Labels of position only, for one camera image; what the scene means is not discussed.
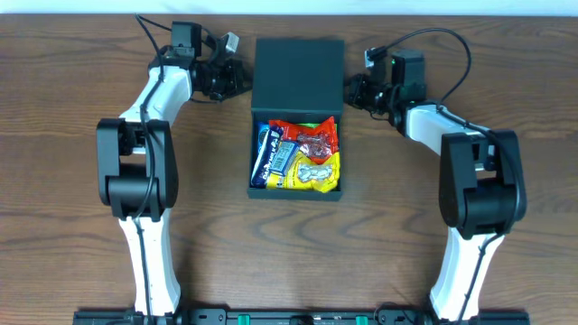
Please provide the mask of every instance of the yellow candy wrapper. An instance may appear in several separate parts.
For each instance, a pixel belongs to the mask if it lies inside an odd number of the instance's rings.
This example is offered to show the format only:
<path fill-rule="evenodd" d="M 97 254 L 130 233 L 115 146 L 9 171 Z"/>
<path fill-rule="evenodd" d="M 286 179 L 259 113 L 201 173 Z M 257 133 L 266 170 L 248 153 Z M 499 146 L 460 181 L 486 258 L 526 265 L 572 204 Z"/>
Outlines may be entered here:
<path fill-rule="evenodd" d="M 317 190 L 327 193 L 337 187 L 340 178 L 340 153 L 334 153 L 323 164 L 316 164 L 297 152 L 286 176 L 270 174 L 266 187 L 287 190 Z"/>

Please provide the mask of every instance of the open container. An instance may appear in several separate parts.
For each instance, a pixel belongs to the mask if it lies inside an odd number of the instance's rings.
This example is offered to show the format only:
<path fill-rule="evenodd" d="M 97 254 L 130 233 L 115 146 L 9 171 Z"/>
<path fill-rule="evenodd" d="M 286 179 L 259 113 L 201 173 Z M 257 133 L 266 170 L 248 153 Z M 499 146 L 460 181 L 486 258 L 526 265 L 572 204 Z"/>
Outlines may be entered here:
<path fill-rule="evenodd" d="M 334 40 L 259 39 L 256 42 L 251 103 L 251 162 L 247 193 L 250 199 L 327 200 L 341 198 L 343 151 L 344 42 Z M 321 123 L 333 116 L 338 125 L 341 170 L 337 187 L 314 190 L 267 190 L 251 187 L 258 155 L 258 122 L 280 119 L 289 123 Z"/>

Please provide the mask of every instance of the red candy wrapper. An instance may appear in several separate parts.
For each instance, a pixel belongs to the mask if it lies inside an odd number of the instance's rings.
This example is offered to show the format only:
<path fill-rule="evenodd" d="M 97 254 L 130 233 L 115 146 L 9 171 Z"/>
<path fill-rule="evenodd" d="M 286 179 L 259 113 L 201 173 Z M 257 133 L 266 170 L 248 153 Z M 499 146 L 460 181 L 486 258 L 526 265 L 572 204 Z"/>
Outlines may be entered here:
<path fill-rule="evenodd" d="M 325 163 L 340 150 L 333 116 L 315 128 L 294 125 L 281 120 L 270 120 L 269 126 L 281 127 L 283 129 L 281 139 L 296 141 L 299 144 L 299 150 L 314 163 Z"/>

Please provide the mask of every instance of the wooden table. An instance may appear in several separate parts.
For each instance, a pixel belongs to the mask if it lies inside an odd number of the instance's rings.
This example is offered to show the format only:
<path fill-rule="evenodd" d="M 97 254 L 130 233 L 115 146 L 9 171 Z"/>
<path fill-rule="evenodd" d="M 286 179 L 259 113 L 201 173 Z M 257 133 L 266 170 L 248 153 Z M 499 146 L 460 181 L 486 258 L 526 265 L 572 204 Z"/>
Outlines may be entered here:
<path fill-rule="evenodd" d="M 473 68 L 447 100 L 460 116 L 519 138 L 529 200 L 490 266 L 480 305 L 534 324 L 578 321 L 578 20 L 506 17 L 152 16 L 241 37 L 331 37 L 347 74 L 363 50 L 413 30 L 453 28 Z M 170 35 L 154 29 L 161 44 Z M 461 45 L 416 37 L 429 94 L 464 69 Z M 98 198 L 95 127 L 135 101 L 151 44 L 130 15 L 0 16 L 0 323 L 67 324 L 82 307 L 125 308 L 135 285 L 125 238 Z M 247 198 L 251 94 L 186 104 L 173 127 L 180 192 L 172 256 L 190 304 L 357 308 L 419 304 L 446 240 L 439 159 L 387 122 L 345 107 L 338 203 Z"/>

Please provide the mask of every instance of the white wall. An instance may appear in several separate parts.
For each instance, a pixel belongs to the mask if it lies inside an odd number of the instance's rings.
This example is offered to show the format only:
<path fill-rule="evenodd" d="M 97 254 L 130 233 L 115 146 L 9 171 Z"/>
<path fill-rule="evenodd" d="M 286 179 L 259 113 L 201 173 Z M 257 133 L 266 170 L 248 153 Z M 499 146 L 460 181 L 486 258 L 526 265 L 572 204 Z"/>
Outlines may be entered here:
<path fill-rule="evenodd" d="M 578 0 L 0 0 L 0 13 L 578 16 Z"/>

